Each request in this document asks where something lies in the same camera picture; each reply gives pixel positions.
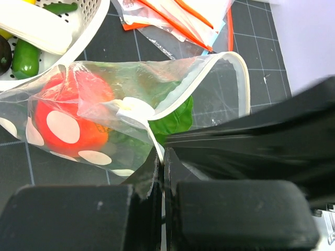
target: green vegetable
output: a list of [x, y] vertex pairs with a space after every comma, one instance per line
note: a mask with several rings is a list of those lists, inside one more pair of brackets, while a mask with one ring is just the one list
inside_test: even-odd
[[65, 14], [69, 12], [73, 12], [78, 9], [77, 3], [72, 4], [64, 4], [64, 3], [56, 3], [56, 4], [49, 4], [43, 7], [43, 9], [46, 9], [56, 15]]
[[8, 71], [12, 63], [12, 50], [5, 38], [0, 36], [0, 76]]
[[193, 98], [190, 96], [174, 112], [159, 120], [149, 121], [150, 128], [156, 140], [164, 144], [166, 136], [188, 131], [192, 124]]
[[17, 79], [34, 77], [38, 74], [41, 50], [18, 39], [13, 56], [13, 75]]

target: white handle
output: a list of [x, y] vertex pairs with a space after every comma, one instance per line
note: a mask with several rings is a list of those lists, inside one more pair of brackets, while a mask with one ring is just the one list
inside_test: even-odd
[[64, 20], [22, 0], [0, 0], [0, 28], [52, 54], [65, 54], [72, 43]]

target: green pepper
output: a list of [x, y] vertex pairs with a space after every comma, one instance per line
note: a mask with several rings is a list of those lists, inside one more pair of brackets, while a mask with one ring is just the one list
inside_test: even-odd
[[[78, 9], [78, 4], [49, 4], [44, 9], [56, 15], [73, 12]], [[17, 79], [26, 79], [34, 77], [39, 71], [39, 59], [41, 50], [30, 43], [18, 39], [13, 56], [12, 72]]]
[[38, 74], [41, 50], [18, 39], [13, 56], [12, 72], [17, 79], [34, 77]]
[[78, 9], [77, 3], [72, 4], [64, 4], [64, 3], [56, 3], [56, 4], [49, 4], [43, 7], [43, 9], [46, 9], [56, 15], [65, 14], [68, 12], [73, 12]]

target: red vegetable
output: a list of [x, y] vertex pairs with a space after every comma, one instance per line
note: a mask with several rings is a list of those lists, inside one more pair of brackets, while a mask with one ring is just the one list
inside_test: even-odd
[[36, 126], [45, 144], [51, 151], [69, 157], [78, 157], [79, 151], [99, 151], [108, 140], [108, 131], [101, 130], [101, 125], [77, 115], [78, 86], [80, 100], [87, 101], [83, 103], [86, 108], [114, 98], [113, 91], [99, 76], [69, 70], [67, 76], [55, 75], [45, 85], [35, 111]]

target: yellow lemon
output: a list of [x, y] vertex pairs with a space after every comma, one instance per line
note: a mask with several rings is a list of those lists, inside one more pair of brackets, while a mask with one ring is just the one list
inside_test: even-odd
[[[30, 3], [30, 4], [35, 4], [36, 3], [36, 0], [23, 0], [27, 3]], [[13, 37], [12, 34], [8, 33], [7, 31], [3, 30], [3, 29], [0, 29], [0, 36], [4, 37], [5, 39], [10, 39]]]

